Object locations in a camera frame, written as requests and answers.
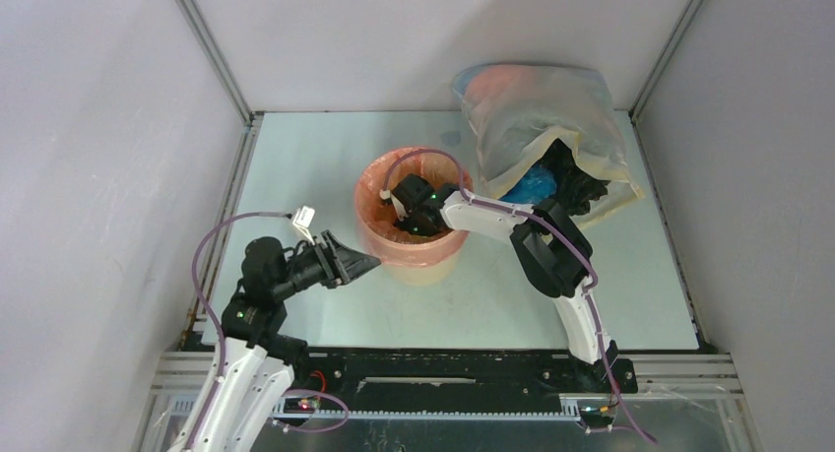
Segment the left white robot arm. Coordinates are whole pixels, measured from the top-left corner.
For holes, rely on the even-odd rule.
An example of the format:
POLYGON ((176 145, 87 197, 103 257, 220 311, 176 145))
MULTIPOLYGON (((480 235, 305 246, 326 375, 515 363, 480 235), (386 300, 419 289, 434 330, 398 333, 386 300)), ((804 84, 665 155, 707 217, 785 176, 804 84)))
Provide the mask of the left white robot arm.
POLYGON ((343 287, 380 264, 328 230, 293 247, 271 236, 249 242, 220 318, 212 374, 171 450, 250 450, 283 394, 311 376, 307 343, 280 332, 287 300, 316 286, 343 287))

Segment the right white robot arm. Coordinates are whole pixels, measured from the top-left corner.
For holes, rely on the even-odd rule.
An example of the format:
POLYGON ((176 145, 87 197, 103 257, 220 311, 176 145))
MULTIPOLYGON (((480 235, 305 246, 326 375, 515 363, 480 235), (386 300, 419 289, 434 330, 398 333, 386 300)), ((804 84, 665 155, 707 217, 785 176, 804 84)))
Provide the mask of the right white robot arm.
POLYGON ((617 346, 603 327, 593 297, 599 277, 592 268, 592 246, 552 199, 538 206, 484 197, 445 183, 437 188, 409 173, 379 197, 394 208, 395 227, 411 235, 434 236, 462 230, 509 243, 529 284, 555 305, 576 358, 576 384, 597 391, 612 377, 617 346))

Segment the large translucent storage bag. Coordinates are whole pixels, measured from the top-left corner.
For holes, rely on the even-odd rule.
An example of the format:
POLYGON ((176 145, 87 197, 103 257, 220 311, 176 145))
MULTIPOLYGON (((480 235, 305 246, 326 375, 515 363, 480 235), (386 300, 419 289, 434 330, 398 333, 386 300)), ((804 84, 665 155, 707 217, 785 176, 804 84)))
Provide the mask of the large translucent storage bag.
POLYGON ((452 82, 476 137, 483 193, 500 199, 557 139, 589 175, 608 180, 609 194, 591 212, 571 216, 586 228, 641 198, 626 162, 609 88, 598 71, 544 65, 468 68, 452 82))

